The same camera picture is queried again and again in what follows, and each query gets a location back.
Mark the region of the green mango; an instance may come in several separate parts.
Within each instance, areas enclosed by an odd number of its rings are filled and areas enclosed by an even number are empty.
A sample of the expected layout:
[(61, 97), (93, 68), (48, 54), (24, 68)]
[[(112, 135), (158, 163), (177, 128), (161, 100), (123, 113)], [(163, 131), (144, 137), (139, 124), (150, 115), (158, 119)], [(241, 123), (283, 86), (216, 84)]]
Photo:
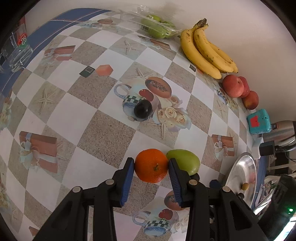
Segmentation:
[(175, 149), (168, 151), (166, 157), (168, 159), (174, 158), (177, 161), (180, 170), (187, 171), (190, 176), (199, 171), (200, 160), (193, 152), (183, 149)]

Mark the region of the large orange tangerine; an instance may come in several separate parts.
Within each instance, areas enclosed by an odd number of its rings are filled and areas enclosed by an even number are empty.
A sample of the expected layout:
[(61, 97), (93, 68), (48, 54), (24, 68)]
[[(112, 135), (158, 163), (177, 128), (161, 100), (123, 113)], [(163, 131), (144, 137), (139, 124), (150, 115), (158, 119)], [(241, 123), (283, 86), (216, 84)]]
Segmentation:
[(168, 159), (158, 149), (146, 149), (136, 156), (134, 168), (140, 180), (147, 183), (159, 183), (167, 175)]

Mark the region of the dark plum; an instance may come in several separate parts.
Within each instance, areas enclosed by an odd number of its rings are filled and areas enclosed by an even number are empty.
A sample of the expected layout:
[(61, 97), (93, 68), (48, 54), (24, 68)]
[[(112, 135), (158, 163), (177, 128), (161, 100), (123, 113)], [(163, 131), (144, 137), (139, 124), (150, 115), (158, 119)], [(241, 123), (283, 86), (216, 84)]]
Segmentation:
[(136, 104), (133, 112), (137, 121), (145, 121), (152, 113), (152, 104), (146, 99), (140, 100), (139, 103)]

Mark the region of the bag of green fruits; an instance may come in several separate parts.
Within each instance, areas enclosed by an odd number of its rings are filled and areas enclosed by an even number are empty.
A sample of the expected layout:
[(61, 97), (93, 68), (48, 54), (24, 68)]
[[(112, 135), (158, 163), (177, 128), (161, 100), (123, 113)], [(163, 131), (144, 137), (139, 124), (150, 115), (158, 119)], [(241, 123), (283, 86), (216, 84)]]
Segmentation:
[(178, 24), (172, 16), (147, 6), (126, 6), (119, 12), (121, 20), (137, 24), (142, 31), (155, 39), (170, 39), (183, 30), (182, 24)]

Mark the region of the stainless steel bowl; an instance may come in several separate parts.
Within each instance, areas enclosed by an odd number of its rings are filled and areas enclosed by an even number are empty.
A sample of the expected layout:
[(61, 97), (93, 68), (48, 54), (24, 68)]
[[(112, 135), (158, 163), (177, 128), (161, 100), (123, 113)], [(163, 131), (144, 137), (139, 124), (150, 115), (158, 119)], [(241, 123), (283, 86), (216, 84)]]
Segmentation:
[[(248, 183), (249, 188), (246, 191), (241, 189), (243, 183)], [(257, 184), (257, 171), (253, 156), (248, 153), (242, 153), (231, 168), (225, 185), (228, 186), (234, 194), (242, 193), (244, 202), (251, 207), (255, 196)]]

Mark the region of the black power adapter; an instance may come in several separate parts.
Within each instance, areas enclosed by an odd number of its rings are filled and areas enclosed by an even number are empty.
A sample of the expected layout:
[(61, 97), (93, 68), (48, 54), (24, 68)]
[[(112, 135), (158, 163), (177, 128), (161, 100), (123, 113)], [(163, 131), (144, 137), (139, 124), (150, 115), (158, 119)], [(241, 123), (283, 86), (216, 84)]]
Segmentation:
[(259, 146), (260, 156), (270, 156), (275, 154), (274, 141), (263, 142)]

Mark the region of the teal toy box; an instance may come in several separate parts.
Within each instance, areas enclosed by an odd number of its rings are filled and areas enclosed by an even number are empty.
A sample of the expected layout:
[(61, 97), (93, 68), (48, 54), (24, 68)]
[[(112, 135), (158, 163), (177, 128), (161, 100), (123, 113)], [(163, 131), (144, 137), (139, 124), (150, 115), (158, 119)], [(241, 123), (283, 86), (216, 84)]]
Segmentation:
[(260, 109), (247, 116), (249, 131), (252, 135), (271, 132), (269, 115), (265, 109)]

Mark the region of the steel kettle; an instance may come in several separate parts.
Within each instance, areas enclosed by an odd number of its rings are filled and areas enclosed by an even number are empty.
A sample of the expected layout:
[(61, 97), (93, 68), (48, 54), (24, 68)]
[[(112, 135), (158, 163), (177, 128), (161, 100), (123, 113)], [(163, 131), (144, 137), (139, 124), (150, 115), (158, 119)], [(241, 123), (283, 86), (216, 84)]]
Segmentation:
[(271, 131), (263, 134), (264, 142), (274, 141), (276, 146), (288, 146), (295, 141), (295, 121), (282, 120), (271, 125)]

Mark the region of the red apple right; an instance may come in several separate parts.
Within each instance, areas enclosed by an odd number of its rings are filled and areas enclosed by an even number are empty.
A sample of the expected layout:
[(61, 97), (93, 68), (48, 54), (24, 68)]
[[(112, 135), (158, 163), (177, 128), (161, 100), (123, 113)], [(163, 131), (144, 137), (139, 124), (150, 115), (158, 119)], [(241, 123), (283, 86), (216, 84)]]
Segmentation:
[(246, 97), (242, 98), (242, 102), (246, 109), (253, 110), (257, 108), (259, 104), (259, 97), (255, 91), (250, 90)]

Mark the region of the pink red apple front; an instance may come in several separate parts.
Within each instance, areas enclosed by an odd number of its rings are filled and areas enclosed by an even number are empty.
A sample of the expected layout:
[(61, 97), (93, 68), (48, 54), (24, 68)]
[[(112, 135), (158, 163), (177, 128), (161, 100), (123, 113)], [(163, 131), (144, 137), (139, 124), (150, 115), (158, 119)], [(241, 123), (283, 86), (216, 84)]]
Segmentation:
[(222, 81), (224, 91), (233, 98), (238, 98), (243, 94), (244, 85), (242, 80), (235, 75), (227, 75)]

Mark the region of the dark red apple middle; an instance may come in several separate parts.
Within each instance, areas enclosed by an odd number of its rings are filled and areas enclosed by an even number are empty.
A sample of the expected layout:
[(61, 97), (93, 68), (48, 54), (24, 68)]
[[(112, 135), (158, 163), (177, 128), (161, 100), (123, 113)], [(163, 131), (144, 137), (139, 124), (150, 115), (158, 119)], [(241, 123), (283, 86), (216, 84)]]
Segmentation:
[(249, 85), (248, 85), (248, 82), (246, 80), (245, 77), (243, 76), (239, 76), (240, 80), (242, 81), (243, 83), (243, 86), (244, 86), (244, 91), (243, 93), (241, 94), (240, 98), (245, 98), (248, 96), (248, 94), (250, 93), (250, 88), (249, 88)]

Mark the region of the bunch of yellow bananas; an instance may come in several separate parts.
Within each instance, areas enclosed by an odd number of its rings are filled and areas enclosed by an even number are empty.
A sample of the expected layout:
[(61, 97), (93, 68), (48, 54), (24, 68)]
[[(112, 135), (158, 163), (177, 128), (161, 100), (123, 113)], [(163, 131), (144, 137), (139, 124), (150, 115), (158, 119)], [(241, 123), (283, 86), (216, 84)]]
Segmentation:
[(223, 73), (238, 73), (238, 67), (230, 56), (207, 39), (207, 28), (207, 19), (203, 18), (192, 28), (181, 32), (180, 44), (185, 56), (214, 79), (221, 79)]

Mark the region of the printed checkered tablecloth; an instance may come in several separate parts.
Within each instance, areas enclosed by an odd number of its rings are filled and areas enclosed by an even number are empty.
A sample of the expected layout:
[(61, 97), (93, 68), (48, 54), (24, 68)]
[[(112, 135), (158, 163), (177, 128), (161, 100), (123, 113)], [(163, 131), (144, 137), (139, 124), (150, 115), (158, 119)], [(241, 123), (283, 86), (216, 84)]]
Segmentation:
[[(236, 155), (252, 149), (249, 111), (185, 58), (179, 40), (161, 48), (116, 12), (73, 9), (28, 42), (30, 63), (1, 75), (1, 215), (17, 240), (32, 240), (74, 186), (99, 185), (143, 150), (193, 152), (209, 185), (236, 160), (213, 135), (232, 137)], [(143, 99), (152, 113), (137, 121)]]

